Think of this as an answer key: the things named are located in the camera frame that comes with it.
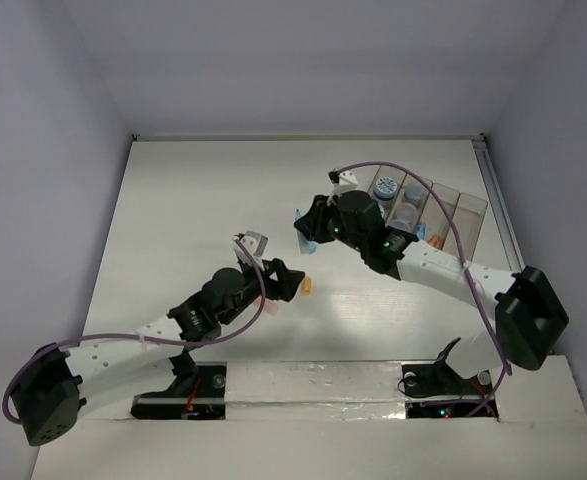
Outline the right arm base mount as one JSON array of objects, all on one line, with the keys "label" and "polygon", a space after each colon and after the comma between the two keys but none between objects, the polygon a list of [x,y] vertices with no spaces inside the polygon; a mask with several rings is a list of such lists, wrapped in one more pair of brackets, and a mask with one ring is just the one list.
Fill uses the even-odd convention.
[{"label": "right arm base mount", "polygon": [[459,338],[452,340],[432,363],[402,366],[396,388],[407,399],[408,419],[498,418],[493,399],[479,408],[492,382],[482,386],[476,377],[463,379],[445,363],[459,341]]}]

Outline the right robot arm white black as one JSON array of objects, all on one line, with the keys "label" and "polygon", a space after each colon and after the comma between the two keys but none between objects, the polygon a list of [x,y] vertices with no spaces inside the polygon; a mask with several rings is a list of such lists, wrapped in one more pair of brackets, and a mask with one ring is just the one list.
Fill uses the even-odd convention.
[{"label": "right robot arm white black", "polygon": [[379,274],[430,288],[478,310],[483,329],[451,341],[434,363],[433,379],[443,391],[455,392],[477,373],[502,364],[539,370],[569,323],[541,270],[496,270],[438,250],[386,225],[377,204],[362,191],[316,196],[294,227],[308,241],[339,241],[352,248]]}]

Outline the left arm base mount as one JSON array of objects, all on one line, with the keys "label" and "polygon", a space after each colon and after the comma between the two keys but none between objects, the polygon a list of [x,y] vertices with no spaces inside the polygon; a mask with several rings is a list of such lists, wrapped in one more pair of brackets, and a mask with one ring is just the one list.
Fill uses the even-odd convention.
[{"label": "left arm base mount", "polygon": [[224,420],[227,364],[198,364],[188,352],[170,362],[172,383],[165,390],[136,396],[130,415],[137,420]]}]

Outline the blue marker pen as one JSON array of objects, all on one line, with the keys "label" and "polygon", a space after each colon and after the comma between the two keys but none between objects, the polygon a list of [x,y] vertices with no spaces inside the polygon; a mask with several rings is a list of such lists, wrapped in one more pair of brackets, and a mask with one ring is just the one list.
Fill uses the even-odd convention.
[{"label": "blue marker pen", "polygon": [[[302,214],[301,214],[300,210],[297,209],[295,211],[295,220],[294,220],[294,222],[297,222],[301,218],[302,218]],[[309,251],[309,249],[308,249],[308,245],[309,245],[310,241],[308,241],[305,238],[305,236],[298,229],[296,229],[296,235],[297,235],[297,241],[298,241],[298,246],[299,246],[300,253],[302,255],[310,255],[310,254],[312,254]]]}]

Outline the small orange cap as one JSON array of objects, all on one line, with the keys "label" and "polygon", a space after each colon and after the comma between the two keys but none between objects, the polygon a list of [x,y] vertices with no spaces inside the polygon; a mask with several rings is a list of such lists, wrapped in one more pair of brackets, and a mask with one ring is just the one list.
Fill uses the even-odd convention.
[{"label": "small orange cap", "polygon": [[310,276],[305,276],[301,283],[301,293],[303,295],[310,295],[312,292],[313,282]]}]

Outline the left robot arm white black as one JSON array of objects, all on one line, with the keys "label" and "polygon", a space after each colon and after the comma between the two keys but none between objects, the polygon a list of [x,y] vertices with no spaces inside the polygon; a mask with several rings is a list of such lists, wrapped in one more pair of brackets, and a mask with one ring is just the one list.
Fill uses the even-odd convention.
[{"label": "left robot arm white black", "polygon": [[92,334],[39,348],[2,400],[32,447],[66,434],[84,415],[128,396],[136,371],[164,364],[155,395],[187,396],[197,366],[191,350],[222,341],[221,329],[247,308],[291,301],[305,278],[277,258],[216,271],[199,291],[132,333]]}]

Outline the clear jar of clips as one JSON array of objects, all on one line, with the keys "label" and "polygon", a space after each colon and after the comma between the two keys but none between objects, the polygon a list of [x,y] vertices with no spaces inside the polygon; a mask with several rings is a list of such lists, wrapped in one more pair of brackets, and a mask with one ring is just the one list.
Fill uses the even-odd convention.
[{"label": "clear jar of clips", "polygon": [[406,223],[412,223],[418,217],[419,210],[412,203],[402,202],[395,211],[395,219]]},{"label": "clear jar of clips", "polygon": [[429,191],[419,183],[409,184],[404,191],[404,199],[408,203],[419,206],[428,196]]},{"label": "clear jar of clips", "polygon": [[401,230],[404,232],[408,232],[408,233],[413,232],[412,224],[409,221],[406,221],[403,219],[394,219],[389,223],[389,226],[394,229]]}]

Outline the orange marker cap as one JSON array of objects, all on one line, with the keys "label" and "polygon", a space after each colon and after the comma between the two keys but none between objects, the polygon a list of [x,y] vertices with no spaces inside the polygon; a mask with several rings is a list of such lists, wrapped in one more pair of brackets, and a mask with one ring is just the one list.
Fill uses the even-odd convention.
[{"label": "orange marker cap", "polygon": [[442,250],[445,244],[445,239],[439,235],[433,235],[429,238],[428,244],[438,250]]}]

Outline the blue lid round jar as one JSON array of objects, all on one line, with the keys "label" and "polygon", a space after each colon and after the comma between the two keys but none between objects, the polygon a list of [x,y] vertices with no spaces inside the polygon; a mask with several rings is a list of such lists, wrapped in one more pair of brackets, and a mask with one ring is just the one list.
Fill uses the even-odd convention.
[{"label": "blue lid round jar", "polygon": [[372,197],[379,203],[393,202],[398,191],[399,184],[391,176],[380,176],[372,184]]}]

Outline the blue marker cap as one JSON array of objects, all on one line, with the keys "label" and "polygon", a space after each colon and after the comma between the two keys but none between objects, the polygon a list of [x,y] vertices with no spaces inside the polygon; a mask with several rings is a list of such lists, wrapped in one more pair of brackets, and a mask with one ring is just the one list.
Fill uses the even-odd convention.
[{"label": "blue marker cap", "polygon": [[427,225],[425,222],[420,221],[417,223],[416,229],[415,229],[415,235],[418,237],[419,240],[426,239],[426,230],[427,230]]}]

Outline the orange marker pen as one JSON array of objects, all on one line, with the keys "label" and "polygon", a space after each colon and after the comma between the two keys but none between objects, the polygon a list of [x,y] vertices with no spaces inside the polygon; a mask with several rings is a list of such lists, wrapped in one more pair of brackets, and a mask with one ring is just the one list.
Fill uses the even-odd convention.
[{"label": "orange marker pen", "polygon": [[271,300],[266,300],[263,307],[263,312],[270,315],[275,316],[279,311],[279,307],[276,302]]}]

